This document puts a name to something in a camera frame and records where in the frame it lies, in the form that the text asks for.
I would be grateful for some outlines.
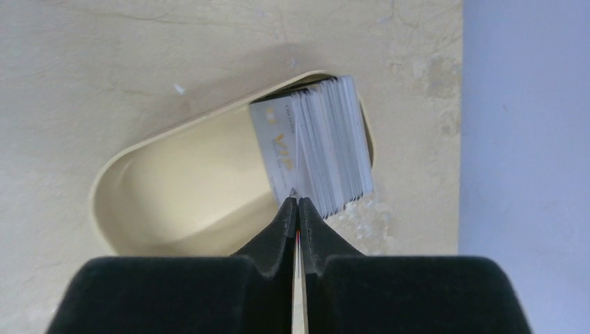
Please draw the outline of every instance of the plastic container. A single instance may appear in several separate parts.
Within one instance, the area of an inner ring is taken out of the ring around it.
[[[278,211],[248,107],[289,87],[331,77],[302,74],[123,150],[90,193],[99,238],[119,255],[229,255]],[[370,130],[365,121],[369,155]]]

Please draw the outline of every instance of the cream-colored bin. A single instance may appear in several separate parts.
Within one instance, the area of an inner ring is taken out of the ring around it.
[[[117,154],[90,192],[99,238],[119,255],[229,255],[238,250],[278,211],[249,104],[327,77],[320,71],[302,74]]]

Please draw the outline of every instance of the blue surface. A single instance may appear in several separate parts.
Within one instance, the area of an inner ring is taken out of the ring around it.
[[[590,333],[590,1],[466,1],[459,252]]]

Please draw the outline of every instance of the marble surface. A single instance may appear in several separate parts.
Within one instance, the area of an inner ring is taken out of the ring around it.
[[[309,70],[356,78],[376,148],[376,193],[329,223],[369,254],[455,253],[461,10],[0,0],[0,332],[42,332],[72,274],[105,254],[87,197],[109,158]]]

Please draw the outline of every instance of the stack of cards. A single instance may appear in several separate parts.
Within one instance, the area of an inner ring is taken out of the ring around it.
[[[373,191],[352,77],[312,83],[250,105],[275,199],[309,197],[323,217]]]

